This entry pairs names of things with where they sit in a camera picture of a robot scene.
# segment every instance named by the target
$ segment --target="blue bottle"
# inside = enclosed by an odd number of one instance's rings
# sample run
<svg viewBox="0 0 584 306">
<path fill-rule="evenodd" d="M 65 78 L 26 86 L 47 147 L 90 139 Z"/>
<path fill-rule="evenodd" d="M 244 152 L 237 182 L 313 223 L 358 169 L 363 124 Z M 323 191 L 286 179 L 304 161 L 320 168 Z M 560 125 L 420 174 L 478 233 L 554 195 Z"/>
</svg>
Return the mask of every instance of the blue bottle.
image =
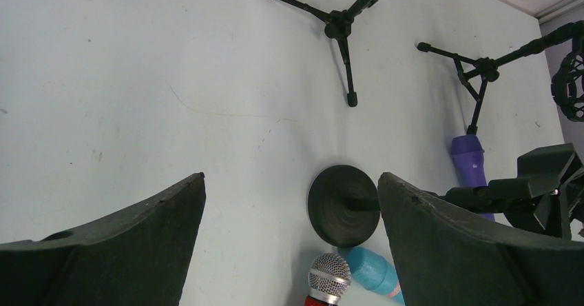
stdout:
<svg viewBox="0 0 584 306">
<path fill-rule="evenodd" d="M 345 257 L 351 278 L 365 289 L 405 304 L 395 268 L 383 256 L 355 247 Z"/>
</svg>

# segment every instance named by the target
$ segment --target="round black base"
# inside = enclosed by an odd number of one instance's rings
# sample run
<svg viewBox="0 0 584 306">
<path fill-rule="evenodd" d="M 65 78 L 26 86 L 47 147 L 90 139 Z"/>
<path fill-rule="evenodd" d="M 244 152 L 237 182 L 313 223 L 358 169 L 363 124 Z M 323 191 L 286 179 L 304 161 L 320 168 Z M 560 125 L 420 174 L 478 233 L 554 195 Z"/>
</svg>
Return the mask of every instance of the round black base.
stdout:
<svg viewBox="0 0 584 306">
<path fill-rule="evenodd" d="M 312 183 L 309 217 L 318 236 L 336 247 L 355 247 L 369 239 L 379 223 L 379 211 L 358 212 L 347 198 L 375 198 L 377 188 L 367 174 L 347 165 L 327 168 Z"/>
</svg>

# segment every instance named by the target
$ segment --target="black mechanical device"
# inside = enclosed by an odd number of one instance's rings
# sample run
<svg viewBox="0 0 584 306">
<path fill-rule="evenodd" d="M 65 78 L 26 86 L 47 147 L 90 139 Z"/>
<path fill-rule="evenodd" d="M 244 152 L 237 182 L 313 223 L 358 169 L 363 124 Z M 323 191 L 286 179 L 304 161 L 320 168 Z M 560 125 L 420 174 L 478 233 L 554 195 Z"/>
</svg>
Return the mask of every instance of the black mechanical device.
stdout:
<svg viewBox="0 0 584 306">
<path fill-rule="evenodd" d="M 349 35 L 351 35 L 351 25 L 353 22 L 355 22 L 355 17 L 359 15 L 364 9 L 373 6 L 373 4 L 377 3 L 379 0 L 357 0 L 347 10 L 334 10 L 330 13 L 323 12 L 297 0 L 279 1 L 283 1 L 284 3 L 292 5 L 296 8 L 305 10 L 326 24 L 324 27 L 324 33 L 328 38 L 335 39 L 338 42 L 343 64 L 346 68 L 348 88 L 346 95 L 347 103 L 352 108 L 357 106 L 357 93 L 353 87 L 353 73 L 351 72 L 351 59 L 348 53 L 347 38 Z"/>
<path fill-rule="evenodd" d="M 0 305 L 178 305 L 205 207 L 194 174 L 42 241 L 0 245 Z"/>
<path fill-rule="evenodd" d="M 460 82 L 477 102 L 474 107 L 475 111 L 472 115 L 471 123 L 466 130 L 466 134 L 476 134 L 477 121 L 479 120 L 481 106 L 485 98 L 487 84 L 489 82 L 495 82 L 500 76 L 497 69 L 517 59 L 541 53 L 549 47 L 564 43 L 570 39 L 572 40 L 572 52 L 563 60 L 559 72 L 552 80 L 552 95 L 556 104 L 568 119 L 572 121 L 584 121 L 584 96 L 581 90 L 583 88 L 582 76 L 584 75 L 584 21 L 563 25 L 549 35 L 535 39 L 517 51 L 498 59 L 488 57 L 471 59 L 457 53 L 434 48 L 424 42 L 418 43 L 417 48 L 422 52 L 433 52 L 454 60 Z M 474 69 L 465 72 L 462 63 L 468 63 Z M 481 77 L 481 87 L 478 92 L 469 82 L 474 77 Z M 577 86 L 578 80 L 580 82 L 580 90 Z"/>
<path fill-rule="evenodd" d="M 584 305 L 584 166 L 571 144 L 517 160 L 516 178 L 445 196 L 385 173 L 333 166 L 314 180 L 309 216 L 337 247 L 366 241 L 383 215 L 407 305 Z M 504 213 L 513 227 L 481 218 Z"/>
</svg>

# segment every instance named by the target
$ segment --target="stand base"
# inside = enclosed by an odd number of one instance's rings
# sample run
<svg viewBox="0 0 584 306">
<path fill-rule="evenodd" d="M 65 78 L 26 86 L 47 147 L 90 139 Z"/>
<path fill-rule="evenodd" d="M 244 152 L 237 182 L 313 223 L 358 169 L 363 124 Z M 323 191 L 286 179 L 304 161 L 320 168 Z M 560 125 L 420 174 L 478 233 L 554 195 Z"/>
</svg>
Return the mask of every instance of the stand base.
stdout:
<svg viewBox="0 0 584 306">
<path fill-rule="evenodd" d="M 377 229 L 379 211 L 350 210 L 347 200 L 377 199 L 377 188 L 367 174 L 347 165 L 321 172 L 312 183 L 308 209 L 318 236 L 336 247 L 355 247 Z"/>
</svg>

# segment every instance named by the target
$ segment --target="white table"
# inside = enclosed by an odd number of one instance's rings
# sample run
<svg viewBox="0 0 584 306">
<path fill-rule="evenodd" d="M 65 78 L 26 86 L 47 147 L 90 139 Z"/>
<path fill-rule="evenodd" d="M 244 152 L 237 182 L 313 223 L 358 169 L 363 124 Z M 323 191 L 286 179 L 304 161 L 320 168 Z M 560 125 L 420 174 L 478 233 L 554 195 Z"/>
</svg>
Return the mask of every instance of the white table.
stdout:
<svg viewBox="0 0 584 306">
<path fill-rule="evenodd" d="M 323 10 L 354 0 L 300 0 Z M 301 305 L 313 257 L 306 193 L 345 163 L 436 192 L 474 102 L 451 60 L 540 36 L 497 0 L 379 0 L 335 43 L 269 0 L 0 0 L 0 242 L 39 240 L 205 172 L 207 205 L 181 305 Z M 540 54 L 500 69 L 479 119 L 489 179 L 562 143 Z M 364 244 L 390 258 L 382 224 Z M 351 287 L 341 305 L 387 305 Z"/>
</svg>

